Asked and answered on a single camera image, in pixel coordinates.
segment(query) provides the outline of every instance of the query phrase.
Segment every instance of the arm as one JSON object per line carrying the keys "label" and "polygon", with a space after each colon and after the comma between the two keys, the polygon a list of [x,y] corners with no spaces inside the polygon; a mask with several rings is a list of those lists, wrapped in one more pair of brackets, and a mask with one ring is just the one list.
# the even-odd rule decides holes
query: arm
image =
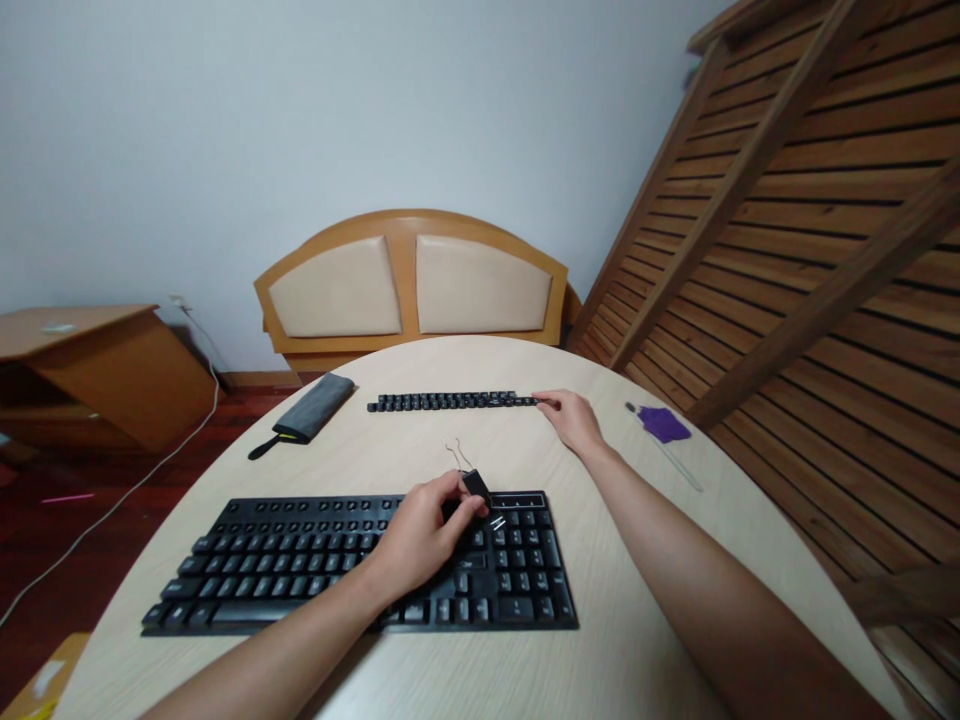
{"label": "arm", "polygon": [[593,478],[670,625],[741,718],[884,718],[886,712],[776,595],[603,440],[590,404],[534,393]]}
{"label": "arm", "polygon": [[[462,502],[446,525],[440,506]],[[449,559],[474,513],[460,473],[417,485],[370,557],[296,612],[241,643],[161,700],[144,720],[293,718],[364,630]]]}

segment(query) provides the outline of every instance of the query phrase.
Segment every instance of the keyboard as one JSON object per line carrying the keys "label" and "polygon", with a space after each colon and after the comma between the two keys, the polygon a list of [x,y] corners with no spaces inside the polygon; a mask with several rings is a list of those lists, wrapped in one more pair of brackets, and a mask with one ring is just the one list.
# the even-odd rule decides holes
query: keyboard
{"label": "keyboard", "polygon": [[[369,632],[575,630],[543,492],[490,493],[506,520],[475,518],[450,561]],[[250,635],[324,592],[377,546],[402,495],[236,499],[193,545],[141,635]],[[456,509],[444,505],[445,518]]]}
{"label": "keyboard", "polygon": [[484,407],[521,407],[539,405],[534,397],[518,397],[513,390],[470,393],[405,393],[381,395],[367,403],[367,412],[410,412],[412,410],[464,410]]}

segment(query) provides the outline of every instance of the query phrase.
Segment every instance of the power cord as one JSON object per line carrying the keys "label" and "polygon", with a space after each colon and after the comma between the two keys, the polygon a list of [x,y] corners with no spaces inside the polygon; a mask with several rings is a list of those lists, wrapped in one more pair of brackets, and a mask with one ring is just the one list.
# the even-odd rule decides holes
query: power cord
{"label": "power cord", "polygon": [[[213,340],[210,339],[210,336],[207,334],[207,331],[204,330],[202,327],[200,327],[200,324],[199,324],[196,320],[193,319],[193,316],[192,316],[185,308],[180,308],[180,309],[183,310],[183,314],[187,316],[187,318],[190,320],[190,322],[192,322],[192,323],[194,324],[194,326],[197,328],[197,330],[199,330],[199,331],[203,334],[203,336],[207,339],[207,342],[210,343],[210,346],[213,347],[214,350],[216,350],[216,346],[214,346]],[[197,433],[199,433],[201,430],[203,430],[203,428],[206,426],[206,424],[210,421],[210,418],[213,417],[213,414],[217,411],[217,405],[218,405],[219,399],[220,399],[220,379],[217,377],[217,373],[216,373],[216,372],[214,371],[214,369],[213,369],[213,361],[210,359],[210,355],[207,354],[207,353],[203,353],[203,354],[204,354],[204,357],[205,357],[206,360],[207,360],[207,369],[209,370],[210,376],[213,378],[213,383],[214,383],[214,389],[213,389],[213,408],[210,410],[210,412],[207,414],[207,416],[203,419],[203,422],[200,423],[199,427],[197,427],[196,430],[194,430],[192,433],[190,433],[190,435],[188,435],[187,438],[186,438],[182,443],[180,443],[179,447],[177,447],[176,450],[174,450],[172,453],[170,453],[169,455],[167,455],[163,460],[161,460],[159,463],[157,463],[157,465],[153,468],[153,470],[151,470],[149,473],[147,473],[146,477],[144,477],[140,482],[138,482],[138,483],[137,483],[136,485],[134,485],[132,488],[130,488],[129,490],[127,490],[127,492],[125,492],[125,493],[123,494],[123,497],[121,497],[119,500],[117,500],[116,504],[115,504],[112,508],[110,508],[103,517],[101,517],[101,518],[100,518],[99,520],[97,520],[93,525],[91,525],[91,526],[88,527],[86,530],[84,530],[82,533],[80,533],[80,537],[78,537],[76,540],[73,541],[73,545],[71,545],[69,548],[67,548],[67,551],[66,551],[63,555],[60,556],[60,559],[59,559],[59,560],[57,560],[53,565],[51,565],[51,566],[48,567],[46,570],[44,570],[39,576],[37,576],[36,579],[34,579],[34,580],[33,580],[31,583],[29,583],[23,590],[20,591],[20,593],[13,599],[13,602],[10,603],[10,607],[7,608],[7,611],[3,614],[3,617],[0,618],[0,628],[2,628],[2,627],[6,624],[7,619],[10,617],[11,614],[13,614],[13,611],[16,609],[17,604],[23,599],[23,596],[24,596],[24,595],[26,595],[28,592],[30,592],[30,590],[32,590],[38,583],[40,583],[40,582],[41,582],[44,578],[46,578],[50,573],[52,573],[54,570],[56,570],[58,567],[60,567],[61,563],[63,563],[64,560],[66,560],[68,557],[70,557],[70,553],[72,553],[74,550],[77,549],[77,546],[81,543],[81,541],[82,541],[87,535],[89,535],[91,532],[93,532],[93,531],[96,530],[98,527],[100,527],[100,525],[101,525],[107,518],[109,518],[111,515],[113,515],[113,513],[115,513],[115,512],[117,511],[117,509],[118,509],[121,505],[123,505],[124,501],[125,501],[128,497],[130,497],[131,495],[133,495],[134,492],[136,492],[137,490],[139,490],[140,487],[142,487],[143,484],[147,482],[147,480],[149,480],[150,478],[152,478],[152,477],[156,474],[157,470],[159,470],[161,467],[163,467],[164,463],[166,463],[168,460],[170,460],[172,457],[174,457],[178,452],[180,452],[181,450],[183,450],[184,446],[185,446],[188,442],[190,442],[191,440],[193,440],[193,438],[196,437]]]}

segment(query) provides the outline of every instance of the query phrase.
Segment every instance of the hand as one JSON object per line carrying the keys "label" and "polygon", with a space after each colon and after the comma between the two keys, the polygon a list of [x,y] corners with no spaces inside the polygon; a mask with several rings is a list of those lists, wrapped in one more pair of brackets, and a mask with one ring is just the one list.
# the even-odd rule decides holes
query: hand
{"label": "hand", "polygon": [[537,409],[547,416],[563,444],[581,458],[584,453],[606,447],[597,416],[586,398],[569,390],[536,392],[533,397],[546,401]]}
{"label": "hand", "polygon": [[[445,500],[456,498],[460,498],[460,507],[444,525],[440,506]],[[486,517],[489,513],[482,497],[467,492],[457,470],[415,485],[366,561],[378,568],[376,575],[386,584],[388,601],[393,602],[433,577],[450,559],[474,514]]]}

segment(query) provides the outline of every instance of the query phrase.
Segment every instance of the left hand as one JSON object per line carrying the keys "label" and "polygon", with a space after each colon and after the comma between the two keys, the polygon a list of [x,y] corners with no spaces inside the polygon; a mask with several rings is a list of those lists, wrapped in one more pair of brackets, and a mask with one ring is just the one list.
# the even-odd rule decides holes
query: left hand
{"label": "left hand", "polygon": [[[440,506],[456,498],[460,507],[444,524]],[[392,602],[433,577],[450,559],[474,514],[486,517],[489,512],[482,497],[467,492],[460,472],[448,470],[407,493],[364,564],[377,567],[378,582],[386,584]]]}

